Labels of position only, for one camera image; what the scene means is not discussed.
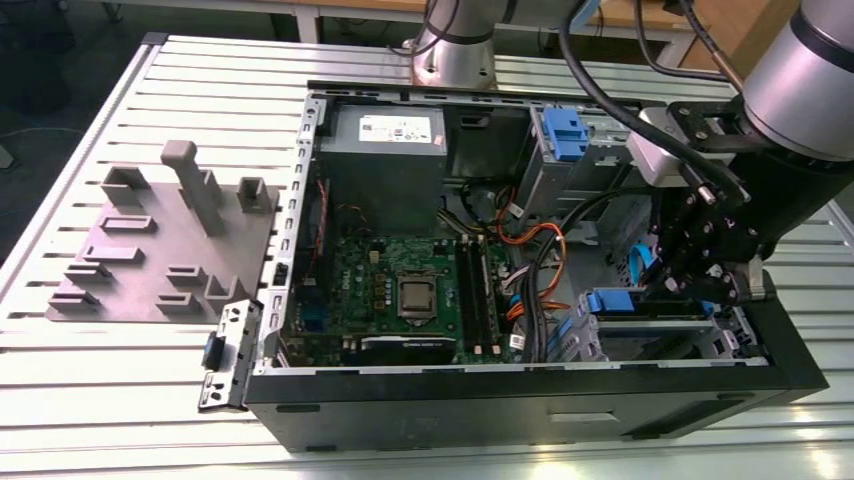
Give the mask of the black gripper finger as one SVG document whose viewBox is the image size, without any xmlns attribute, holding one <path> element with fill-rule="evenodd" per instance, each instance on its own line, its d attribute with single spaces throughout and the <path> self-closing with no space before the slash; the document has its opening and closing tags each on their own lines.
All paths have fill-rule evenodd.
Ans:
<svg viewBox="0 0 854 480">
<path fill-rule="evenodd" d="M 652 200 L 649 232 L 656 235 L 656 260 L 647 271 L 647 290 L 657 295 L 667 290 L 667 280 L 684 270 L 689 238 L 685 236 L 696 207 L 691 191 L 659 191 Z"/>
<path fill-rule="evenodd" d="M 699 273 L 684 273 L 665 282 L 677 294 L 720 305 L 745 305 L 768 299 L 768 273 L 761 261 L 711 265 Z"/>
</svg>

